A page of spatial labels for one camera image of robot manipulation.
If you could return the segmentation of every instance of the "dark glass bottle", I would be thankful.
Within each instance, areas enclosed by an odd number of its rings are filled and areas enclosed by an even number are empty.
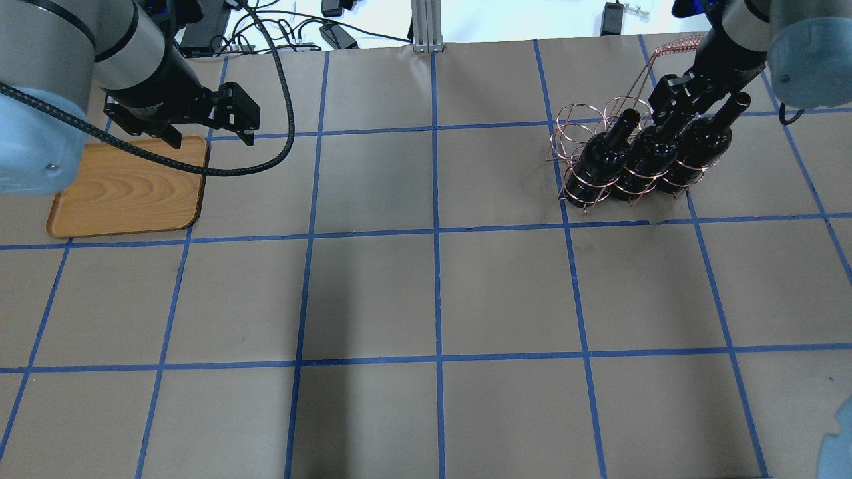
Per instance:
[[[669,172],[660,178],[657,189],[678,195],[713,166],[731,145],[731,124],[751,105],[747,93],[731,95],[711,117],[693,121],[680,138],[680,152]]]
[[[694,116],[694,109],[687,105],[669,115],[663,124],[649,126],[636,136],[625,168],[613,185],[614,198],[636,201],[653,189],[677,157],[677,135]]]
[[[638,111],[624,110],[610,131],[591,137],[562,189],[562,196],[569,203],[586,208],[606,198],[608,189],[625,167],[630,152],[627,138],[641,119]]]

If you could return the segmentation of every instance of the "blue plastic cap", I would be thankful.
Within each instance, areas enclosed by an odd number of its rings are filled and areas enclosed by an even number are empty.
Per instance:
[[[86,115],[67,98],[21,91],[75,117]],[[35,108],[0,95],[0,194],[53,194],[77,176],[86,134]]]
[[[794,23],[769,45],[775,95],[795,108],[852,101],[852,19],[818,17]]]
[[[822,439],[817,479],[852,479],[852,397],[840,407],[837,419],[840,434]]]

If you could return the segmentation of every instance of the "table surface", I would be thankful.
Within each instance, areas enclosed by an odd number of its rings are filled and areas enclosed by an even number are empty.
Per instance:
[[[757,78],[687,197],[588,216],[544,161],[673,38],[284,55],[290,156],[185,232],[54,240],[50,198],[0,198],[0,476],[813,477],[852,395],[852,109],[782,127]],[[254,147],[183,127],[212,166],[283,147],[268,56],[192,65],[262,107]]]

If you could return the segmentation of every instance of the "brown wooden board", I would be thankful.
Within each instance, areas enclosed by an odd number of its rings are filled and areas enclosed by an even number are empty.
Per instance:
[[[183,163],[206,166],[207,141],[133,144]],[[175,170],[107,144],[86,145],[77,179],[54,197],[47,232],[55,238],[145,233],[188,228],[201,213],[204,177]]]

